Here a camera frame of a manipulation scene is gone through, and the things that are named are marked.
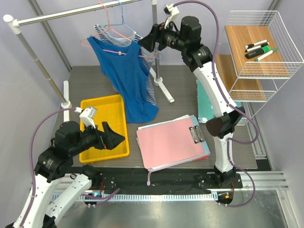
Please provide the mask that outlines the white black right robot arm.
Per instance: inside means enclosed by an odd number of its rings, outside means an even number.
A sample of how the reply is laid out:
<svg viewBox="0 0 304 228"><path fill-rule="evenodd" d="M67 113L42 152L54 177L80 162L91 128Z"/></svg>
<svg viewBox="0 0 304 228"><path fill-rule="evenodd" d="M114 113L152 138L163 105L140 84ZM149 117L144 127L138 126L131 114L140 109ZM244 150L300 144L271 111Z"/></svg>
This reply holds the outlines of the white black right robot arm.
<svg viewBox="0 0 304 228"><path fill-rule="evenodd" d="M216 151L214 181L221 188L228 186L236 176L230 140L241 114L235 110L236 104L224 91L225 87L212 62L210 49L201 43L199 19L193 16L183 17L179 30L174 22L154 24L150 33L140 39L138 44L149 52L166 47L180 51L185 65L203 85L215 114L206 123L209 134L213 136Z"/></svg>

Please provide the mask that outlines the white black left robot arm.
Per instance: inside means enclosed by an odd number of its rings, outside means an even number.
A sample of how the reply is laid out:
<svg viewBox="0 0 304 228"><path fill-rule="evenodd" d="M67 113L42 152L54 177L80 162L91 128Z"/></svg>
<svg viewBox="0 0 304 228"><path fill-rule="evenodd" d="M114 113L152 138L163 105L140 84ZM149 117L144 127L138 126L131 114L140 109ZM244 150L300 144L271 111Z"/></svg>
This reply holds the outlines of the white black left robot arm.
<svg viewBox="0 0 304 228"><path fill-rule="evenodd" d="M107 122L103 122L102 127L103 131L92 126L81 131L75 121L61 124L55 133L54 144L39 155L24 208L18 219L8 225L9 228L55 228L84 191L100 186L101 172L92 165L84 165L72 184L51 202L57 186L73 165L74 156L92 147L112 150L125 140Z"/></svg>

